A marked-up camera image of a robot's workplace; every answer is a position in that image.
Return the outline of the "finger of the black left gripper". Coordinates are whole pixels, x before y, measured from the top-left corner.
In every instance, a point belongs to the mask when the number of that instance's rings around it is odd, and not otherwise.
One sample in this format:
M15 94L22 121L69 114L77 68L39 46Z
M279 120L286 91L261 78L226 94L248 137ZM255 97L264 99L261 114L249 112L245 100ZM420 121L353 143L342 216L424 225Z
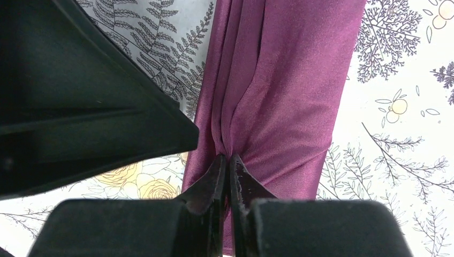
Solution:
M1 1L1 199L194 150L198 135L75 1Z

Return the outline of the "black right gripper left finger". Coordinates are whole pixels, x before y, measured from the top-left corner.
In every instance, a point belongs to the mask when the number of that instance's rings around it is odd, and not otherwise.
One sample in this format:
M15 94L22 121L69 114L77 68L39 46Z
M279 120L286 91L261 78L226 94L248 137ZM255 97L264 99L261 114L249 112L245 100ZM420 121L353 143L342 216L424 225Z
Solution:
M221 256L226 159L172 200L74 199L49 215L30 256Z

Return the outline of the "purple cloth napkin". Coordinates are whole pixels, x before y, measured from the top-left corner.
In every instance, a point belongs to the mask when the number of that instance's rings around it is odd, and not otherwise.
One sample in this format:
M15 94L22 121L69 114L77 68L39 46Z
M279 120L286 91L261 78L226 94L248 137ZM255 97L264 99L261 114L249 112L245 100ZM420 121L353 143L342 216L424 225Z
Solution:
M217 1L183 190L223 154L279 198L315 198L365 5Z

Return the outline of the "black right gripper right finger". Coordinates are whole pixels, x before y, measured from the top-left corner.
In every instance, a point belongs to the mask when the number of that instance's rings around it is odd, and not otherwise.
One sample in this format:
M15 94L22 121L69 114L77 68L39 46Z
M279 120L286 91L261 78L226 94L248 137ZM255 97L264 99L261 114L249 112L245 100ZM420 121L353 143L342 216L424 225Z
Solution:
M229 172L234 256L411 256L379 202L278 199L238 155Z

